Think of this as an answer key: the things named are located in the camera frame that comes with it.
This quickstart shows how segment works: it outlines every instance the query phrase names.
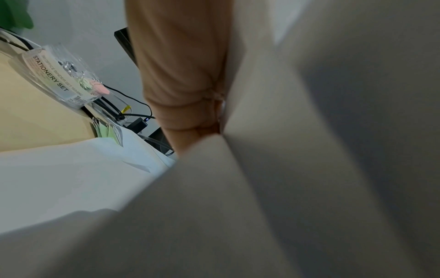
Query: person's arm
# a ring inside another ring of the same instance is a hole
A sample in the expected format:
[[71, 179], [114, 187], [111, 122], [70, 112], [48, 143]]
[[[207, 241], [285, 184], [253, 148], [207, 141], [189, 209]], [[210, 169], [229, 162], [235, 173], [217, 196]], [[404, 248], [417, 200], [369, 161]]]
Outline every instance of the person's arm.
[[178, 154], [219, 132], [232, 0], [126, 0], [143, 92]]

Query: white wall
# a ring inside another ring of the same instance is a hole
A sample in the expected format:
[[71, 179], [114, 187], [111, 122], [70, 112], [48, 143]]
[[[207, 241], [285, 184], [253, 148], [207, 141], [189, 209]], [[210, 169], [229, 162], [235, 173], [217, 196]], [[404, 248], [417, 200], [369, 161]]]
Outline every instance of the white wall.
[[[19, 31], [22, 36], [41, 45], [63, 43], [103, 83], [145, 102], [138, 69], [114, 37], [116, 30], [127, 26], [124, 0], [29, 0], [28, 12], [35, 27]], [[122, 98], [133, 113], [149, 114], [148, 107]], [[124, 107], [117, 99], [109, 99]], [[155, 120], [149, 120], [143, 134], [148, 136], [158, 127]]]

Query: plastic packaging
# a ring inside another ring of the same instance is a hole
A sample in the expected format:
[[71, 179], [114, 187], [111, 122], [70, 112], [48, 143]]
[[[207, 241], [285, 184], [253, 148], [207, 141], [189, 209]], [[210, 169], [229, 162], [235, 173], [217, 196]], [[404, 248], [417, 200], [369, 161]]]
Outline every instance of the plastic packaging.
[[11, 63], [36, 85], [76, 109], [109, 94], [84, 61], [61, 44], [24, 52]]

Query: hand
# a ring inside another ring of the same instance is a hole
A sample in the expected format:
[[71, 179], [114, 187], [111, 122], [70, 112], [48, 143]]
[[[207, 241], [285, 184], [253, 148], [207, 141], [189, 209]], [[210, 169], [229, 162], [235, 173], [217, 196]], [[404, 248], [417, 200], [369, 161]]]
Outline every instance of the hand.
[[144, 95], [178, 154], [219, 133], [232, 0], [126, 0]]

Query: beige surface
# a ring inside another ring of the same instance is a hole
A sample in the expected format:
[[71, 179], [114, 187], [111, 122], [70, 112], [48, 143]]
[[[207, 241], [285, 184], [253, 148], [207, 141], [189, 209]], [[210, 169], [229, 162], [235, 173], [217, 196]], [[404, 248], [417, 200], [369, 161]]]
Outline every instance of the beige surface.
[[40, 91], [9, 65], [21, 50], [0, 42], [0, 152], [94, 138], [89, 118]]

